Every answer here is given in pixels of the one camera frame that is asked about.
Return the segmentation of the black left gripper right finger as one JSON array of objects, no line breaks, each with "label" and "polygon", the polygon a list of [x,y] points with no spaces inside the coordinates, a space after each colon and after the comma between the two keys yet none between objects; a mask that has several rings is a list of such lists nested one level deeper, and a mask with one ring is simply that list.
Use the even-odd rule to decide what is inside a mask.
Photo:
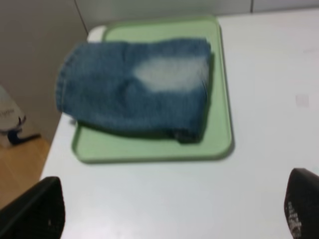
[{"label": "black left gripper right finger", "polygon": [[294,239],[319,237],[319,176],[305,168],[291,171],[284,201],[289,231]]}]

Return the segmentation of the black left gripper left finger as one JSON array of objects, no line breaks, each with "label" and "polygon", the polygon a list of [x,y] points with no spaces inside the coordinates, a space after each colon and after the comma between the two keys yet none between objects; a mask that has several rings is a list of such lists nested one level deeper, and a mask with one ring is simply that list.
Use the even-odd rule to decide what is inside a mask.
[{"label": "black left gripper left finger", "polygon": [[46,177],[0,210],[2,239],[59,239],[65,225],[61,181]]}]

